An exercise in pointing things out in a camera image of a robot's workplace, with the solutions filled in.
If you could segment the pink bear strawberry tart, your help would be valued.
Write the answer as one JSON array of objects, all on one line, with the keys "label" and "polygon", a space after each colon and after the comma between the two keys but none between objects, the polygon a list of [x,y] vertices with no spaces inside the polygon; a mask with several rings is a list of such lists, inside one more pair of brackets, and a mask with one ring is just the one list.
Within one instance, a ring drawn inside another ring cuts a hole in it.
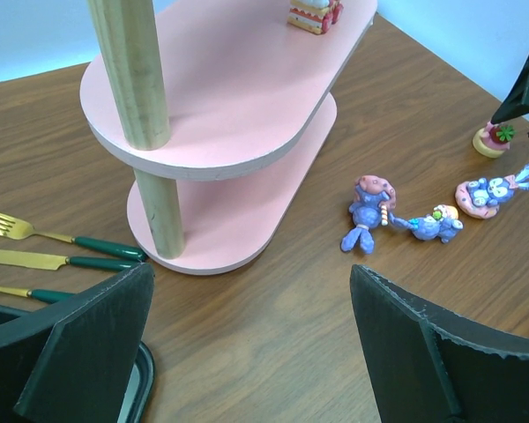
[{"label": "pink bear strawberry tart", "polygon": [[511,124],[488,122],[473,136],[473,148],[481,155],[497,159],[510,149],[510,141],[515,135]]}]

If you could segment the pink bear cake square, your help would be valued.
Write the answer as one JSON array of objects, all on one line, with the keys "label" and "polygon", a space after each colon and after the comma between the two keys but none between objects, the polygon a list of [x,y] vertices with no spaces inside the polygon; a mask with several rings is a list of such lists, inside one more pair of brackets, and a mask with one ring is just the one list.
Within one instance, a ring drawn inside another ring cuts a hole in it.
[{"label": "pink bear cake square", "polygon": [[339,19],[344,4],[340,0],[292,0],[287,23],[310,33],[327,33]]}]

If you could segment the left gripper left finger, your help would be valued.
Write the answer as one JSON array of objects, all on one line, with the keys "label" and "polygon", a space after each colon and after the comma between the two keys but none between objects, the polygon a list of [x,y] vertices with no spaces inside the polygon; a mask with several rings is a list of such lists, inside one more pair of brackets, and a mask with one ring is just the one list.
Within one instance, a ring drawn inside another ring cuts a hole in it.
[{"label": "left gripper left finger", "polygon": [[139,264],[26,312],[0,306],[0,422],[115,422],[151,307]]}]

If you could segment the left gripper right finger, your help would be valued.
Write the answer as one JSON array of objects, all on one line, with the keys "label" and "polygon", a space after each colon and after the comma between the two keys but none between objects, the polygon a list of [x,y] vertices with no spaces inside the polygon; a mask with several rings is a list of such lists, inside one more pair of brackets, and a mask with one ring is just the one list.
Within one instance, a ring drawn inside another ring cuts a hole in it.
[{"label": "left gripper right finger", "polygon": [[409,293],[363,265],[354,318],[381,421],[529,422],[529,338]]}]

